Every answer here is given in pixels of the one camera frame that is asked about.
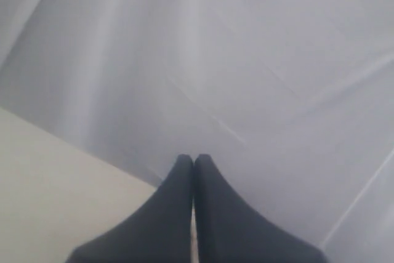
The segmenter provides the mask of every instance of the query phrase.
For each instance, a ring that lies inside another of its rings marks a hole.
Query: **white sheet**
[[[41,0],[0,104],[153,183],[177,153],[211,153],[262,214],[327,247],[393,150],[393,3]]]

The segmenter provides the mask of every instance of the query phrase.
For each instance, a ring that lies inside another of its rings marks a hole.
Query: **beige wall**
[[[0,109],[2,262],[63,262],[154,190]]]

